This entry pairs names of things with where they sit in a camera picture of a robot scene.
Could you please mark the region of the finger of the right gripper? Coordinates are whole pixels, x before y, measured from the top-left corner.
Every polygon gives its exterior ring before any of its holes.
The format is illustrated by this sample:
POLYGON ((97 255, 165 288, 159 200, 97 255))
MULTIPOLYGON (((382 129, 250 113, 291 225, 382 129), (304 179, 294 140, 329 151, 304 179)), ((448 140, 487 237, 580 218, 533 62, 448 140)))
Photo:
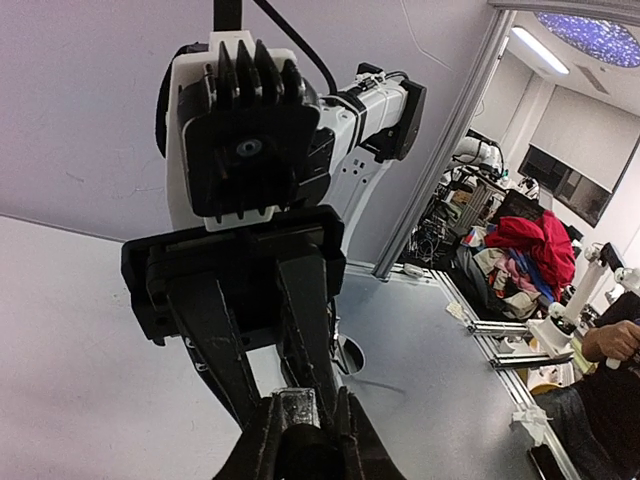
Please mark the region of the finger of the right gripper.
POLYGON ((301 257, 277 265, 282 294, 278 353, 285 381, 315 391, 318 412, 334 413, 337 388, 330 355, 326 265, 321 257, 301 257))
POLYGON ((168 283, 167 299, 179 332, 194 351, 201 378, 241 429, 260 403, 236 322, 214 277, 179 277, 168 283))

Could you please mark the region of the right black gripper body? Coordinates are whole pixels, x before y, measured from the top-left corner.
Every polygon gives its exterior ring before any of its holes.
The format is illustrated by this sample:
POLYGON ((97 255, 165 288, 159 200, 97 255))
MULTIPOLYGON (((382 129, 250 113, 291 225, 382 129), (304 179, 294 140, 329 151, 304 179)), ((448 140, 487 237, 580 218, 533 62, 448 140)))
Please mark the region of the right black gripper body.
POLYGON ((277 213, 266 223, 209 232, 203 227, 127 241, 121 274, 145 337, 158 346, 179 328, 166 298, 175 277, 211 272, 218 279, 230 315, 246 346, 276 343, 283 299, 276 263, 300 252, 299 237, 326 262, 327 296, 338 295, 346 259, 341 251, 344 223, 329 205, 277 213))

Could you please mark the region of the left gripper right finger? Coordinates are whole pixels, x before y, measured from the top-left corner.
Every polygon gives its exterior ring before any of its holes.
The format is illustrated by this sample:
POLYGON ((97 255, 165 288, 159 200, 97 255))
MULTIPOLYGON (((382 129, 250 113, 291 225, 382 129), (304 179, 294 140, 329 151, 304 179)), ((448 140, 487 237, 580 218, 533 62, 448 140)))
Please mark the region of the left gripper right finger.
POLYGON ((349 480, 404 480, 356 395, 347 387, 338 391, 334 413, 343 478, 349 480))

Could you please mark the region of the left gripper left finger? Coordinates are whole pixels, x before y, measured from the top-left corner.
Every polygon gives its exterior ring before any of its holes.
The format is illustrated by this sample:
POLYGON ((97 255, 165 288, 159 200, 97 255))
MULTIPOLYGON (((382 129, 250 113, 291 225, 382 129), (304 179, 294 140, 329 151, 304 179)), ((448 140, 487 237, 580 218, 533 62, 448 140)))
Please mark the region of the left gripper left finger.
POLYGON ((284 413, 279 396, 264 397, 214 480, 275 478, 284 413))

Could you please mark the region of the black nail polish brush cap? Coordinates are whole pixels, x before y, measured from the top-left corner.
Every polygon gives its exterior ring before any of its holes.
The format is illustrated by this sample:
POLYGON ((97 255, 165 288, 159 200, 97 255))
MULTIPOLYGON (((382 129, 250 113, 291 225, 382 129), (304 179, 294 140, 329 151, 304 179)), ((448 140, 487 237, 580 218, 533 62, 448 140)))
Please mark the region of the black nail polish brush cap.
POLYGON ((323 430, 298 424, 281 437, 278 469, 281 479, 342 479, 344 460, 323 430))

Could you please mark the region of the clear nail polish bottle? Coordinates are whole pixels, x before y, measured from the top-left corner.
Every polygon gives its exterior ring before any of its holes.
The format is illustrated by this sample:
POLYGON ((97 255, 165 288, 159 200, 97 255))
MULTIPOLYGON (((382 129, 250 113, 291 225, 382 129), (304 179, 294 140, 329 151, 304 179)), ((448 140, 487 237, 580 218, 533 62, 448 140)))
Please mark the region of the clear nail polish bottle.
POLYGON ((312 388, 282 388, 275 390, 272 397, 280 402, 283 430, 296 425, 320 427, 316 394, 312 388))

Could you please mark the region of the operator's hand in background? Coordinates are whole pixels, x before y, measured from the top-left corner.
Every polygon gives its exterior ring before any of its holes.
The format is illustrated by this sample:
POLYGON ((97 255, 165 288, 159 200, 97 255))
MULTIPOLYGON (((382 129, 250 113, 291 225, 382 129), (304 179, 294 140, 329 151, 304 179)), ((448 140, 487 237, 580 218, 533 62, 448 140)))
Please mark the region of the operator's hand in background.
POLYGON ((639 349, 639 326, 629 320, 591 328, 583 338, 581 352, 590 362, 606 359, 624 362, 639 349))

